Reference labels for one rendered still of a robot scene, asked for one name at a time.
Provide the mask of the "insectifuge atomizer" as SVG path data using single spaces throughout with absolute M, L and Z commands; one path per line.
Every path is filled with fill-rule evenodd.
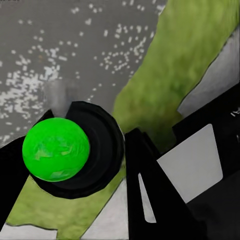
M 39 187 L 64 199 L 103 190 L 126 156 L 125 136 L 101 106 L 74 101 L 78 86 L 52 79 L 41 85 L 50 106 L 25 136 L 22 158 Z

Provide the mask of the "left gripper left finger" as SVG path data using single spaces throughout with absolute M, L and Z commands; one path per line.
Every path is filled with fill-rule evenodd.
M 0 148 L 0 232 L 30 175 L 22 153 L 25 137 Z

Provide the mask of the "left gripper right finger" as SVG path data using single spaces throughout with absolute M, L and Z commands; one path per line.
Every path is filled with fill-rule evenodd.
M 144 141 L 124 137 L 129 240 L 210 240 Z M 139 173 L 156 223 L 145 220 Z

